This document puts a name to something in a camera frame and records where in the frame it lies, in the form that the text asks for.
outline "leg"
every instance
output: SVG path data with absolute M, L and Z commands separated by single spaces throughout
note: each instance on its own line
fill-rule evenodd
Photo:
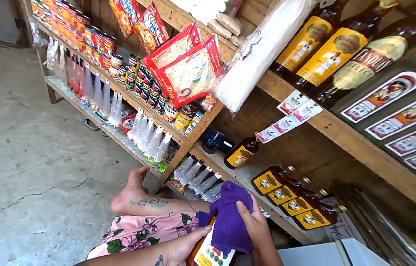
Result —
M 133 169 L 128 184 L 111 202 L 111 210 L 117 213 L 136 216 L 157 216 L 171 212 L 209 212 L 210 202 L 164 199 L 147 194 L 142 180 L 149 171 L 148 167 Z

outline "snack bag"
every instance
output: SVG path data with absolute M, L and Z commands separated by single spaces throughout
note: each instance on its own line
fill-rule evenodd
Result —
M 222 73 L 218 38 L 213 35 L 175 61 L 155 69 L 176 107 L 206 96 Z
M 141 17 L 139 4 L 136 0 L 109 0 L 109 3 L 124 37 L 129 37 L 134 32 L 134 23 Z
M 155 52 L 144 57 L 142 62 L 151 72 L 154 72 L 153 69 L 161 69 L 199 43 L 201 43 L 200 29 L 197 23 L 193 22 Z
M 135 22 L 134 32 L 144 46 L 147 54 L 151 54 L 169 39 L 165 23 L 160 18 L 154 3 L 150 4 L 142 14 L 142 17 Z

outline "person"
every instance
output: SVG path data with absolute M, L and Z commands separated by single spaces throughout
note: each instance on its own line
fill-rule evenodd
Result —
M 150 196 L 142 187 L 148 171 L 144 166 L 130 172 L 128 184 L 111 203 L 113 211 L 124 215 L 115 218 L 103 243 L 90 251 L 87 260 L 75 266 L 185 265 L 197 241 L 211 231 L 211 225 L 198 228 L 196 215 L 208 213 L 211 202 Z M 252 241 L 252 263 L 280 266 L 267 221 L 250 194 L 252 213 L 241 201 L 236 206 Z

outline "plastic wrap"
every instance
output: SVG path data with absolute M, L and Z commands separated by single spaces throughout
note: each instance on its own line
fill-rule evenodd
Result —
M 314 0 L 283 0 L 248 36 L 215 88 L 216 97 L 231 112 L 239 111 L 260 77 L 294 37 L 314 3 Z

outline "concrete floor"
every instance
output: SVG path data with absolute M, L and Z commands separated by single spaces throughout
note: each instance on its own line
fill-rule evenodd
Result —
M 51 105 L 36 53 L 0 45 L 0 265 L 73 265 L 101 241 L 140 163 Z M 149 173 L 145 186 L 155 177 Z

